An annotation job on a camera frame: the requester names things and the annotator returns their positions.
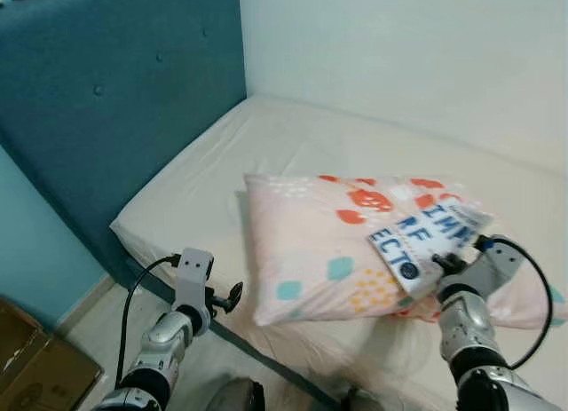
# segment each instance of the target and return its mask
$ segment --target yellow dot pattern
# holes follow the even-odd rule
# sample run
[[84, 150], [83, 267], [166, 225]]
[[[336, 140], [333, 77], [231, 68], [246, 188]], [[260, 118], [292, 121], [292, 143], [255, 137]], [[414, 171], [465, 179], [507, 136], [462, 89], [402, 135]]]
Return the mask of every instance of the yellow dot pattern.
[[356, 313], [372, 309], [391, 307], [397, 303], [399, 288], [394, 277], [387, 270], [366, 269], [362, 271], [355, 291], [349, 299], [350, 307]]

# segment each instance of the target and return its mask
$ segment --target teal upholstered headboard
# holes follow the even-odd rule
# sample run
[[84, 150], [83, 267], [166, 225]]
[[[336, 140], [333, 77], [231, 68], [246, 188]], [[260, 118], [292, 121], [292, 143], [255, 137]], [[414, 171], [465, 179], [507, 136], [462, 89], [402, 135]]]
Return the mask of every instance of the teal upholstered headboard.
[[[239, 0], [19, 0], [0, 9], [0, 141], [123, 285], [139, 268], [108, 224], [244, 98]], [[157, 280], [146, 286], [170, 294]]]

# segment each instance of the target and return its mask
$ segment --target cardboard box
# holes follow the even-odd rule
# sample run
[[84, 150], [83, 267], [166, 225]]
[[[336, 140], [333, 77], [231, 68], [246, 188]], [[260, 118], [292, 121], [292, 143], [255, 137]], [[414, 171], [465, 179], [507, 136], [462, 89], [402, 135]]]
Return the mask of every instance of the cardboard box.
[[0, 411], [71, 411], [100, 374], [90, 358], [0, 297]]

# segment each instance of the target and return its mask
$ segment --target white bed sheet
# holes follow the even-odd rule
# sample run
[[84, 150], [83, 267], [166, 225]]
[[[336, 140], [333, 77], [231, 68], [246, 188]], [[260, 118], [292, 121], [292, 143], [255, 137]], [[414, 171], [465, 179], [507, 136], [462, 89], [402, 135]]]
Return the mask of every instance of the white bed sheet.
[[[455, 387], [439, 357], [438, 326], [422, 321], [359, 319], [259, 328], [252, 322], [255, 273], [242, 175], [450, 174], [505, 221], [566, 293], [564, 178], [419, 130], [285, 100], [253, 97], [223, 116], [174, 158], [112, 223], [141, 265], [190, 246], [215, 256], [211, 283], [226, 294], [245, 281], [243, 303], [221, 322], [258, 350], [304, 374], [345, 376], [397, 388], [434, 407], [453, 409]], [[160, 276], [170, 285], [175, 271]], [[536, 336], [498, 329], [510, 361]], [[549, 400], [568, 406], [566, 327], [552, 331], [520, 374]]]

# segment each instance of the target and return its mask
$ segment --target pink pillow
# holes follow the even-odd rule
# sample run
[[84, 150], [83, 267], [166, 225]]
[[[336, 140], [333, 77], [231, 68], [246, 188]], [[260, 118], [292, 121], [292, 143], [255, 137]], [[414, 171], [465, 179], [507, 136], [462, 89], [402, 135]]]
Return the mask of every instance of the pink pillow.
[[[449, 196], [481, 209], [463, 185], [442, 177], [247, 175], [245, 181], [259, 268], [255, 321], [261, 326], [389, 313], [436, 319], [436, 300], [427, 297], [414, 302], [367, 236]], [[517, 278], [497, 293], [510, 290], [510, 285], [518, 289]], [[498, 315], [495, 322], [515, 326], [522, 318], [516, 309], [504, 312], [502, 294], [498, 296], [499, 300], [493, 300], [497, 308], [492, 309], [489, 301], [492, 316]], [[537, 312], [542, 318], [532, 319], [535, 327], [545, 311], [543, 301]]]

